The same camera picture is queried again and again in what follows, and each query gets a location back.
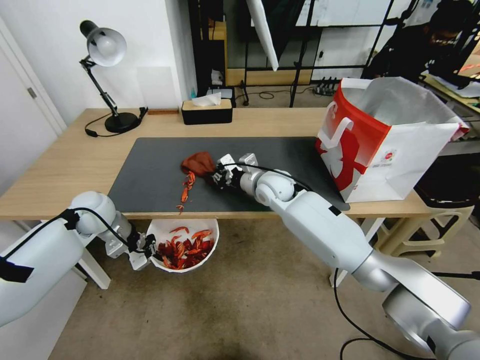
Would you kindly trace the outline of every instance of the black desk mat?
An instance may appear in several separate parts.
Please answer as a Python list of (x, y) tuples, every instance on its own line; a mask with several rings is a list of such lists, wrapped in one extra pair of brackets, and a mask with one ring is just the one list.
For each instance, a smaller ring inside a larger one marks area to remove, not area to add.
[[(230, 153), (235, 161), (255, 153), (259, 165), (288, 171), (339, 210), (346, 204), (314, 148), (314, 137), (143, 137), (136, 140), (108, 196), (126, 213), (176, 212), (188, 156), (207, 151), (216, 162)], [(269, 208), (248, 195), (212, 188), (198, 178), (185, 212), (265, 212)]]

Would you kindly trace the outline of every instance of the door hinge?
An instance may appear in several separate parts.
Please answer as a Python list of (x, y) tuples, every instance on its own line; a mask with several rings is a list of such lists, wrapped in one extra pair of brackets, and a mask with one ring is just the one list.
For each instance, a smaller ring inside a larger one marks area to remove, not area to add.
[(35, 91), (34, 91), (31, 87), (29, 87), (29, 88), (27, 89), (27, 91), (28, 91), (28, 93), (30, 94), (30, 96), (31, 96), (32, 99), (35, 99), (35, 98), (37, 97), (37, 94), (35, 93)]

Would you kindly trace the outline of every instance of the tissue box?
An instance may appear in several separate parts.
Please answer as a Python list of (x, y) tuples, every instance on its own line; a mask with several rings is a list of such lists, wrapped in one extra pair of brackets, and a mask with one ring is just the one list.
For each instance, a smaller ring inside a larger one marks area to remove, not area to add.
[(230, 99), (221, 99), (219, 105), (212, 106), (195, 106), (188, 100), (181, 106), (181, 116), (185, 125), (231, 123), (232, 112)]

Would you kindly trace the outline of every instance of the plastic stool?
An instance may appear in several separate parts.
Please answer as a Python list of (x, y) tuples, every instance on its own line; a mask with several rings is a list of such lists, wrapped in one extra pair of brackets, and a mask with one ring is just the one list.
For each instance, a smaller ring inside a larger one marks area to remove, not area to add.
[[(380, 252), (399, 256), (403, 253), (418, 251), (434, 251), (432, 256), (441, 254), (441, 248), (446, 241), (454, 237), (462, 228), (474, 210), (473, 206), (456, 209), (430, 208), (430, 217), (411, 217), (399, 219), (391, 229), (382, 225), (378, 230), (378, 241), (375, 249)], [(449, 216), (450, 219), (443, 223), (439, 217)], [(438, 239), (413, 240), (414, 234), (422, 228), (427, 221), (431, 221), (438, 229)]]
[[(470, 158), (458, 156), (437, 158), (415, 186), (431, 215), (401, 218), (390, 229), (382, 225), (375, 249), (392, 256), (418, 251), (433, 251), (433, 256), (439, 256), (445, 241), (455, 236), (478, 202), (479, 174), (471, 163)], [(440, 217), (449, 220), (444, 223)], [(429, 239), (425, 232), (416, 234), (429, 221), (439, 232), (437, 239)]]

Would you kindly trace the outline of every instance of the white robotic arm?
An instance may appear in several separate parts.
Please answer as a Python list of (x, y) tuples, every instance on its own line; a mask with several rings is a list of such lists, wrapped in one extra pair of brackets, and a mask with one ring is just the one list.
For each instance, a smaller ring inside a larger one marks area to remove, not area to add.
[[(258, 170), (254, 154), (240, 159), (242, 167), (233, 162), (230, 155), (219, 160), (214, 182), (241, 189), (269, 206), (331, 267), (347, 270), (372, 290), (390, 291), (383, 309), (409, 340), (441, 360), (480, 359), (478, 335), (458, 330), (470, 304), (455, 290), (414, 261), (373, 250), (353, 220), (317, 193), (302, 189), (288, 173)], [(33, 308), (95, 237), (105, 241), (110, 257), (128, 254), (134, 270), (148, 265), (155, 253), (155, 240), (139, 234), (107, 196), (82, 193), (70, 209), (0, 254), (0, 327)]]
[(150, 262), (151, 244), (116, 211), (109, 197), (87, 191), (75, 197), (70, 208), (0, 254), (0, 327), (31, 310), (79, 262), (95, 237), (105, 241), (110, 257), (128, 254), (134, 270)]
[(231, 165), (229, 154), (218, 163), (213, 178), (220, 187), (242, 189), (270, 207), (329, 266), (347, 270), (372, 290), (390, 291), (383, 309), (407, 339), (441, 360), (480, 359), (478, 335), (458, 331), (470, 304), (450, 286), (410, 259), (375, 251), (353, 220), (293, 179), (259, 170), (254, 154), (243, 156), (241, 167)]

